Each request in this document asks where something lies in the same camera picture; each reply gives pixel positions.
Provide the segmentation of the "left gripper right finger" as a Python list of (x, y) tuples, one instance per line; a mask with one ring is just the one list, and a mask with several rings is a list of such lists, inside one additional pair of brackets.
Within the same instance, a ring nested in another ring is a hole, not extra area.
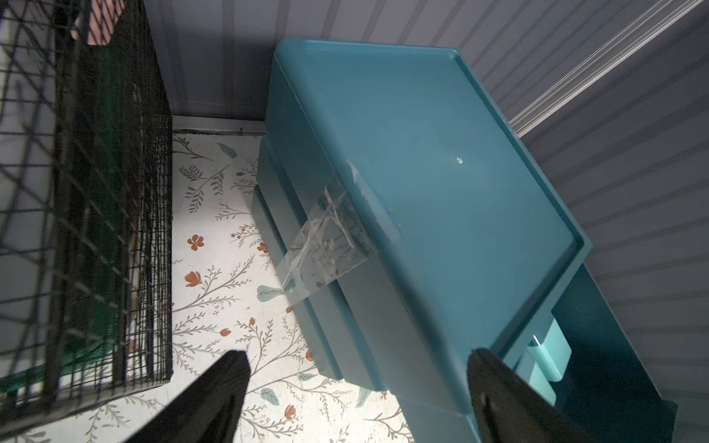
[(470, 355), (467, 379), (480, 439), (484, 442), (594, 440), (485, 348)]

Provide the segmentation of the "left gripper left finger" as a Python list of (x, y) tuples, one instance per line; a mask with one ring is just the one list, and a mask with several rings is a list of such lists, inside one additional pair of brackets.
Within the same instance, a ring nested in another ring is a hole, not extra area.
[(128, 441), (232, 442), (250, 375), (246, 352), (225, 353)]

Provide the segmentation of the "teal drawer cabinet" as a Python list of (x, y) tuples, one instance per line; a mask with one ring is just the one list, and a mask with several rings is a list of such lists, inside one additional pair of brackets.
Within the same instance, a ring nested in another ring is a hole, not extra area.
[(482, 442), (495, 354), (592, 442), (670, 442), (591, 243), (454, 49), (275, 49), (253, 216), (319, 372), (389, 391), (417, 442)]

